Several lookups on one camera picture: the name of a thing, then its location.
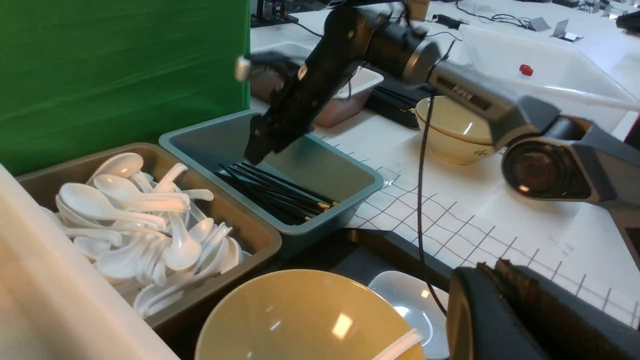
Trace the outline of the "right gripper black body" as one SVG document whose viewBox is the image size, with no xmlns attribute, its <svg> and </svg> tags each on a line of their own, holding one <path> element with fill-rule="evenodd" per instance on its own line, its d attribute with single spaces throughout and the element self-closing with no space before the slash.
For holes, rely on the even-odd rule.
<svg viewBox="0 0 640 360">
<path fill-rule="evenodd" d="M 250 120 L 244 158 L 253 165 L 280 153 L 309 133 L 313 121 L 361 65 L 359 57 L 326 48 L 314 50 L 298 71 L 282 79 L 264 114 Z"/>
</svg>

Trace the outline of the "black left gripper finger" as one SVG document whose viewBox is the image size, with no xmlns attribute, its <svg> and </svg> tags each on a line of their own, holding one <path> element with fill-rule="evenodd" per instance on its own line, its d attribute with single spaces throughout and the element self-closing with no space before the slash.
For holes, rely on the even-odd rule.
<svg viewBox="0 0 640 360">
<path fill-rule="evenodd" d="M 452 271 L 451 360 L 637 360 L 639 331 L 548 278 L 499 259 Z"/>
</svg>

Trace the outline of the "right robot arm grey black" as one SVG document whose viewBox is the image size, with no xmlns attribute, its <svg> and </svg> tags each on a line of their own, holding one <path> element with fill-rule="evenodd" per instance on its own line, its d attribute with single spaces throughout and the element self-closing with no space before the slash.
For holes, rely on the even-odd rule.
<svg viewBox="0 0 640 360">
<path fill-rule="evenodd" d="M 278 52 L 238 57 L 245 82 L 270 70 L 284 81 L 265 114 L 250 120 L 244 157 L 260 164 L 311 130 L 313 121 L 368 64 L 405 85 L 430 85 L 485 120 L 495 150 L 505 149 L 506 183 L 530 199 L 583 202 L 606 210 L 634 262 L 639 262 L 639 150 L 594 121 L 569 116 L 546 101 L 517 95 L 477 70 L 453 63 L 425 32 L 385 13 L 338 7 L 302 64 Z"/>
</svg>

